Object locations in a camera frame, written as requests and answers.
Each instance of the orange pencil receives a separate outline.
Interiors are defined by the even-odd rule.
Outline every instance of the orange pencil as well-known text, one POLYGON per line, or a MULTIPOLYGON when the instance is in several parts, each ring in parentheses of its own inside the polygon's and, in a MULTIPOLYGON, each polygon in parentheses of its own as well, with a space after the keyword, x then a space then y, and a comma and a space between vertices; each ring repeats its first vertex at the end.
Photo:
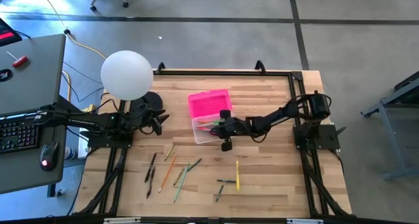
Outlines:
POLYGON ((176 154, 175 154, 175 156, 173 156, 173 160, 172 160, 172 163, 170 164, 170 167, 169 167, 168 172, 166 173, 166 177, 164 177, 164 180, 163 180, 162 186, 161 186, 161 187, 160 187, 160 189, 158 190, 158 192, 159 192, 159 193, 160 193, 160 192, 162 192, 162 189, 163 189, 164 183, 166 182, 166 180, 167 180, 167 178, 168 178, 168 176, 169 176, 170 170, 171 170, 171 169, 172 169, 172 167, 173 167, 173 163, 175 163, 175 159, 176 159, 176 154))

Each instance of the white sphere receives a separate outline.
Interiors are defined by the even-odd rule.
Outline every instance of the white sphere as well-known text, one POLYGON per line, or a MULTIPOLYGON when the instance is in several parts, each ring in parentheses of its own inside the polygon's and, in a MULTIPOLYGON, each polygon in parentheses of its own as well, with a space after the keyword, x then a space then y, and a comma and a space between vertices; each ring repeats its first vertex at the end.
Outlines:
POLYGON ((142 55, 122 50, 105 60, 100 77, 110 94, 121 100, 136 100, 150 90, 153 69, 142 55))

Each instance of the gray desk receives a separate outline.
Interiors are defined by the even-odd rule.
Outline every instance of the gray desk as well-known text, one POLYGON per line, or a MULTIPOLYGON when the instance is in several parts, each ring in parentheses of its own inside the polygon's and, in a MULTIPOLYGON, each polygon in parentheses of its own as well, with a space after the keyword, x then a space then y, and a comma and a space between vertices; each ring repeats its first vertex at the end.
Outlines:
MULTIPOLYGON (((59 101, 64 45, 65 35, 51 35, 0 47, 0 69, 13 71, 9 81, 0 83, 0 116, 34 112, 40 106, 59 101), (17 58, 26 55, 29 61, 14 69, 14 59, 6 51, 17 58)), ((41 130, 41 147, 52 140, 52 132, 53 128, 41 130)), ((0 155, 0 194, 61 181, 65 137, 65 127, 57 127, 54 141, 59 145, 58 163, 49 172, 42 171, 39 164, 41 147, 0 155)))

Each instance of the pen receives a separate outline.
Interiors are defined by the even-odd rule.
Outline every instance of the pen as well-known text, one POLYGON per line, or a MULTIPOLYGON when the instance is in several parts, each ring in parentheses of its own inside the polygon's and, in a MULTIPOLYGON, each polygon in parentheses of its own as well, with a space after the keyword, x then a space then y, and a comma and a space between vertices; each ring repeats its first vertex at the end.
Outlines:
POLYGON ((175 147, 175 145, 172 145, 169 149, 169 152, 166 154, 166 157, 164 158, 164 161, 166 161, 170 155, 170 153, 172 152, 173 148, 175 147))
POLYGON ((228 179, 217 179, 217 181, 227 182, 227 183, 236 183, 236 181, 234 181, 234 180, 228 180, 228 179))
POLYGON ((169 167, 168 172, 166 173, 166 176, 164 177, 164 180, 163 180, 162 186, 161 186, 161 187, 160 187, 160 189, 158 190, 158 192, 159 192, 159 193, 160 193, 160 192, 162 192, 162 190, 163 190, 163 186, 164 186, 164 184, 165 184, 165 182, 166 182, 166 180, 167 180, 167 178, 168 178, 168 176, 169 176, 170 170, 171 170, 171 169, 172 169, 172 167, 173 167, 173 163, 175 162, 175 159, 176 159, 176 154, 175 154, 175 156, 173 157, 172 163, 170 164, 170 167, 169 167))
POLYGON ((173 186, 176 185, 177 181, 179 181, 179 178, 182 176, 182 172, 184 171, 185 168, 182 168, 181 172, 179 173, 179 175, 177 176, 175 182, 173 183, 173 186))
POLYGON ((240 177, 238 175, 238 160, 236 160, 236 188, 237 191, 240 191, 240 177))
POLYGON ((177 188, 175 200, 173 201, 173 203, 176 202, 177 196, 179 196, 179 192, 180 192, 180 190, 182 188, 183 181, 185 180, 186 173, 188 172, 188 167, 189 167, 189 164, 188 164, 188 166, 186 166, 185 171, 183 172, 183 177, 182 177, 181 183, 179 184, 179 188, 177 188))
POLYGON ((224 188, 224 185, 222 185, 221 188, 220 188, 220 191, 218 191, 217 198, 215 199, 216 202, 218 202, 218 199, 221 196, 221 192, 223 191, 223 188, 224 188))
POLYGON ((149 180, 151 168, 153 168, 153 164, 155 163, 156 155, 157 155, 157 153, 155 153, 153 155, 153 159, 151 160, 149 171, 147 172, 147 175, 145 175, 144 183, 146 183, 149 180))
POLYGON ((190 166, 189 168, 188 168, 188 172, 192 169, 192 168, 194 168, 199 162, 201 162, 201 160, 202 159, 198 159, 198 161, 196 161, 192 166, 190 166))
POLYGON ((153 171, 151 172, 149 191, 147 191, 147 198, 149 198, 149 196, 151 195, 151 184, 153 183, 153 178, 155 177, 155 171, 156 171, 156 167, 154 167, 153 171))

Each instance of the green pencil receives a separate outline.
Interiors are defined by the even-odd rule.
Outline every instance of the green pencil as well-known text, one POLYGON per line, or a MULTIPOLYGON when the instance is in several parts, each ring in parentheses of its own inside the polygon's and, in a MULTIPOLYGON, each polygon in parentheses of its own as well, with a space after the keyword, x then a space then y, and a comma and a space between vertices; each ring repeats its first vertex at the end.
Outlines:
POLYGON ((181 188, 182 188, 183 181, 185 180, 186 173, 188 172, 188 167, 189 167, 189 165, 190 165, 190 163, 188 163, 188 166, 186 166, 186 168, 185 168, 185 171, 184 171, 184 173, 183 173, 183 177, 182 177, 181 183, 179 184, 179 188, 177 188, 177 192, 176 192, 175 200, 173 201, 173 203, 175 203, 175 202, 176 202, 177 197, 179 196, 179 192, 180 192, 180 190, 181 190, 181 188))

